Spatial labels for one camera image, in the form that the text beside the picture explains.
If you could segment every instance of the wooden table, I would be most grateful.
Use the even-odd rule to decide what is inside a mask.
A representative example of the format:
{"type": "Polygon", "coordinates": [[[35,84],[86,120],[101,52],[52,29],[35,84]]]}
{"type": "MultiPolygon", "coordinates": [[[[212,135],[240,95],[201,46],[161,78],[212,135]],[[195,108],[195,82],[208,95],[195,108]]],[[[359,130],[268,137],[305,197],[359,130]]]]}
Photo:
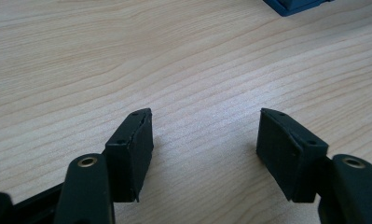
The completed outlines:
{"type": "Polygon", "coordinates": [[[151,107],[140,203],[117,223],[319,223],[255,155],[281,110],[372,163],[372,0],[282,18],[262,0],[0,0],[0,191],[14,203],[151,107]]]}

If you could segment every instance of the blue object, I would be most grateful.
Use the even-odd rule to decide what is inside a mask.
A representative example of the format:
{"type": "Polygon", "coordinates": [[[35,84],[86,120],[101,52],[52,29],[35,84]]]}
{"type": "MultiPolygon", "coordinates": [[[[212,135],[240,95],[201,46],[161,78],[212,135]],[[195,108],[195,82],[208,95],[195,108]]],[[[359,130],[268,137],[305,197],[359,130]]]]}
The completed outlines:
{"type": "Polygon", "coordinates": [[[283,17],[317,7],[324,2],[332,1],[334,0],[264,0],[265,3],[283,17]]]}

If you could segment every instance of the light wood tabletop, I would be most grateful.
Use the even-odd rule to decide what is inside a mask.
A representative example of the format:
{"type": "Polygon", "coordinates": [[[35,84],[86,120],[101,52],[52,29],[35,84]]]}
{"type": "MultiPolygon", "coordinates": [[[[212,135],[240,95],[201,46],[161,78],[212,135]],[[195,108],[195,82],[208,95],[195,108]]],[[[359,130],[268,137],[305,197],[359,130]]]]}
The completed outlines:
{"type": "Polygon", "coordinates": [[[0,191],[18,203],[153,112],[117,223],[320,223],[255,154],[261,107],[372,163],[372,0],[280,17],[262,0],[0,0],[0,191]]]}

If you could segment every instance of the screw hole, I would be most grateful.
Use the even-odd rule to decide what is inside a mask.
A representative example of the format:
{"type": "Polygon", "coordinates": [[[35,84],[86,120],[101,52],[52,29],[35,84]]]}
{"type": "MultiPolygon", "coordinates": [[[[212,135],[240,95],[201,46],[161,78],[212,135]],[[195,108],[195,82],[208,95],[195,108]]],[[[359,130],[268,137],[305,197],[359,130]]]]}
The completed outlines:
{"type": "Polygon", "coordinates": [[[307,143],[308,144],[311,144],[311,145],[316,145],[317,143],[315,142],[315,141],[313,141],[313,140],[309,140],[309,141],[307,141],[307,143]]]}
{"type": "Polygon", "coordinates": [[[80,167],[89,167],[95,164],[98,160],[95,157],[87,157],[77,163],[80,167]]]}
{"type": "Polygon", "coordinates": [[[365,165],[356,160],[356,159],[353,159],[353,158],[350,158],[350,157],[347,157],[345,159],[342,160],[343,162],[345,162],[345,164],[353,167],[353,168],[357,168],[357,169],[364,169],[365,168],[365,165]]]}

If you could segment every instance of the wood grain surface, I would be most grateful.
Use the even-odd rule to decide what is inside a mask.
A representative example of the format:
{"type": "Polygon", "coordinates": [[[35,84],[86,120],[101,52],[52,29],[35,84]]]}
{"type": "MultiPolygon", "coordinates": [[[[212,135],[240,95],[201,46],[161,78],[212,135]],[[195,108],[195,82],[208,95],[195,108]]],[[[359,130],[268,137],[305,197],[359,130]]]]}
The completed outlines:
{"type": "Polygon", "coordinates": [[[319,223],[261,160],[261,107],[372,163],[372,0],[0,0],[0,191],[14,203],[151,107],[140,203],[117,223],[319,223]]]}

